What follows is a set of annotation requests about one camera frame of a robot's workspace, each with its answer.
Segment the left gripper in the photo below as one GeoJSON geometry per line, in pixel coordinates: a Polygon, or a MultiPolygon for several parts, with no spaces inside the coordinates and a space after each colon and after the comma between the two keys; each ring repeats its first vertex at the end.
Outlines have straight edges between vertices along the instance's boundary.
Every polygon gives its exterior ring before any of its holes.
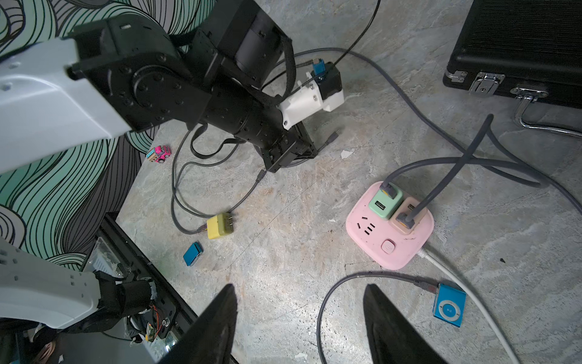
{"type": "Polygon", "coordinates": [[[259,149],[268,172],[292,162],[309,160],[318,150],[303,126],[283,128],[283,115],[254,99],[228,99],[218,103],[218,128],[259,149]]]}

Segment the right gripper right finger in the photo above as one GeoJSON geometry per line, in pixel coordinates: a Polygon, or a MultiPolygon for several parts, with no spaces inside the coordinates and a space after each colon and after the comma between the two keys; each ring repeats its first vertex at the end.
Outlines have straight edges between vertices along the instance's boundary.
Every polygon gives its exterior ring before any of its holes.
{"type": "Polygon", "coordinates": [[[377,285],[363,297],[368,343],[373,363],[444,363],[377,285]]]}

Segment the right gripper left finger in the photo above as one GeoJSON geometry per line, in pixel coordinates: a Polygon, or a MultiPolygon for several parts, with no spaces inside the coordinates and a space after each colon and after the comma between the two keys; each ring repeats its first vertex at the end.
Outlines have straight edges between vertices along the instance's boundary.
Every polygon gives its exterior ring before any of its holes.
{"type": "Polygon", "coordinates": [[[231,363],[236,332],[235,287],[225,285],[161,363],[231,363]]]}

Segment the blue mp3 player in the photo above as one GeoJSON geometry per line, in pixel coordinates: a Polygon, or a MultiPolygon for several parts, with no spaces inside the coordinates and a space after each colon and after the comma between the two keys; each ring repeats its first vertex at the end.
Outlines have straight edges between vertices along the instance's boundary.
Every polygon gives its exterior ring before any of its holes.
{"type": "Polygon", "coordinates": [[[449,285],[439,284],[433,302],[433,317],[457,328],[462,325],[467,294],[449,285]]]}

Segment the green charger cube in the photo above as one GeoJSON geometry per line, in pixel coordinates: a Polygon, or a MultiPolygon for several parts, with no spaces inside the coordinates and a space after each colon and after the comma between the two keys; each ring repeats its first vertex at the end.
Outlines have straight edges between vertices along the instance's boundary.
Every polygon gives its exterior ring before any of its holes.
{"type": "Polygon", "coordinates": [[[394,184],[379,187],[368,203],[368,208],[379,218],[389,220],[404,200],[403,191],[394,184]]]}

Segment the pink charger cube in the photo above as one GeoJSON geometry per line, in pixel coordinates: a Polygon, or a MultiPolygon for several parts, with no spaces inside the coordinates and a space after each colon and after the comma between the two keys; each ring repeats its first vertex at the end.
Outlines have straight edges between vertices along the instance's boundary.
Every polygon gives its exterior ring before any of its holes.
{"type": "Polygon", "coordinates": [[[409,235],[412,233],[427,215],[427,208],[418,209],[418,204],[419,201],[414,197],[406,197],[390,218],[389,222],[401,234],[409,235]]]}

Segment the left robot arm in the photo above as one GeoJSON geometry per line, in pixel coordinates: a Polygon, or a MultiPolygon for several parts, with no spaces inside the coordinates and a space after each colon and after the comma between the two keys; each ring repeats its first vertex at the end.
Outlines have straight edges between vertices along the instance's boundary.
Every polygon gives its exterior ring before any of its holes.
{"type": "MultiPolygon", "coordinates": [[[[317,149],[293,104],[291,39],[254,1],[219,1],[198,27],[171,35],[142,15],[74,27],[1,60],[1,170],[167,121],[213,125],[251,143],[276,172],[317,149]]],[[[156,285],[74,272],[1,236],[1,318],[101,332],[150,308],[156,285]]]]}

